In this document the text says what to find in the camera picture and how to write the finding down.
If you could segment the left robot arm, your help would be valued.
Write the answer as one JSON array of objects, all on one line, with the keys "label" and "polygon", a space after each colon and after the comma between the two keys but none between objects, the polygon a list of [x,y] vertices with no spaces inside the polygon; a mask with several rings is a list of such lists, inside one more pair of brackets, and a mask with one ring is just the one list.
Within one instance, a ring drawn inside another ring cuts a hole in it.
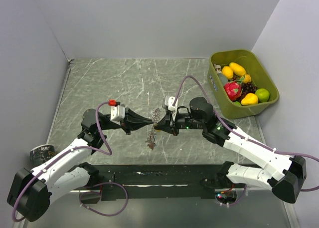
[{"label": "left robot arm", "polygon": [[93,189],[98,185],[99,171],[83,160],[100,152],[102,145],[107,144],[103,130],[122,129],[129,135],[152,123],[151,119],[121,105],[112,107],[111,113],[106,115],[97,109],[86,110],[82,130],[68,147],[31,170],[20,169],[14,176],[7,198],[13,208],[13,221],[33,222],[68,192],[80,187]]}]

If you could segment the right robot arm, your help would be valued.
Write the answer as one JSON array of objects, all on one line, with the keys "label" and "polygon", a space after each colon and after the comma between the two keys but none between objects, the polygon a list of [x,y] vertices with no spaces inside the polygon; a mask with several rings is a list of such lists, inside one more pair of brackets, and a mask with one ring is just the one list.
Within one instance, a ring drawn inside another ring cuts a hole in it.
[{"label": "right robot arm", "polygon": [[254,168],[225,162],[217,173],[221,186],[257,186],[272,191],[286,203],[296,202],[307,176],[306,161],[302,156],[282,155],[264,148],[238,126],[218,119],[213,106],[204,97],[193,98],[185,113],[179,112],[177,101],[172,96],[163,100],[166,115],[155,124],[155,129],[174,136],[181,129],[199,129],[209,142],[236,152],[257,165]]}]

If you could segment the round metal key organizer disc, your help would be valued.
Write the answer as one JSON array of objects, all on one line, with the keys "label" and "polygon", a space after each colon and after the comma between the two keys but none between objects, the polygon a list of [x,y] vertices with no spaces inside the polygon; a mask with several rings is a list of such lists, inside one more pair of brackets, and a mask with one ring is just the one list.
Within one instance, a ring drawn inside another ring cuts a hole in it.
[{"label": "round metal key organizer disc", "polygon": [[154,140],[156,142],[156,131],[154,129],[154,125],[160,121],[163,116],[166,114],[165,110],[163,108],[156,108],[154,111],[151,112],[151,119],[153,121],[153,124],[150,128],[147,128],[147,138],[146,140]]}]

